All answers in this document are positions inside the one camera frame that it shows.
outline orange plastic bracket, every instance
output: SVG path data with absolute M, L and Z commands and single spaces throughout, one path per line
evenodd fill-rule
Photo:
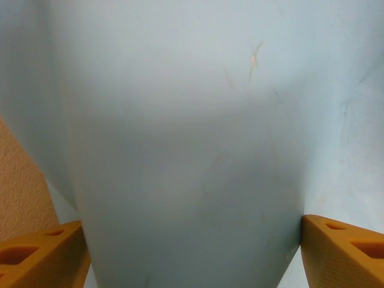
M 81 222 L 63 224 L 0 243 L 0 287 L 83 287 L 90 263 Z
M 316 215 L 302 218 L 310 288 L 383 288 L 384 235 Z

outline rectangular hole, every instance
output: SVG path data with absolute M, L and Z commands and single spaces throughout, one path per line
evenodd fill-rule
M 62 230 L 57 230 L 57 231 L 53 231 L 53 232 L 49 232 L 49 233 L 47 233 L 46 235 L 48 235 L 48 236 L 58 236 L 58 235 L 60 235 L 62 232 L 64 232 L 64 229 L 62 229 Z
M 374 259 L 384 259 L 384 242 L 351 242 L 353 246 Z
M 37 250 L 38 247 L 13 247 L 4 249 L 0 251 L 0 264 L 20 264 Z
M 325 225 L 332 230 L 347 230 L 345 227 L 334 223 L 325 223 Z

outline white plastic container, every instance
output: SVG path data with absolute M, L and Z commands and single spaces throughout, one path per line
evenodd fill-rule
M 275 287 L 304 212 L 383 228 L 381 1 L 39 3 L 1 2 L 1 115 L 100 287 Z

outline smudge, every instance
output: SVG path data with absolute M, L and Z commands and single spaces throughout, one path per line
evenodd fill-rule
M 248 90 L 247 88 L 245 89 L 244 95 L 245 95 L 246 98 L 247 98 L 248 105 L 249 105 L 249 106 L 252 106 L 253 104 L 252 104 L 251 95 L 250 95 L 250 92 L 249 92 L 249 90 Z
M 144 281 L 144 288 L 149 288 L 149 285 L 151 285 L 152 282 L 152 275 L 148 274 Z
M 283 101 L 283 99 L 281 99 L 280 94 L 276 91 L 274 87 L 272 87 L 272 92 L 274 93 L 277 102 L 283 106 L 285 102 Z
M 280 15 L 281 18 L 286 17 L 286 12 L 284 11 L 284 9 L 280 5 L 277 7 L 277 13 Z
M 216 169 L 220 166 L 220 163 L 228 157 L 230 153 L 229 152 L 226 152 L 226 153 L 220 153 L 211 163 L 211 168 L 212 169 Z

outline orange wall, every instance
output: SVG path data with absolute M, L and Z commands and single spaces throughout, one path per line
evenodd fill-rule
M 54 225 L 43 175 L 0 119 L 0 241 Z

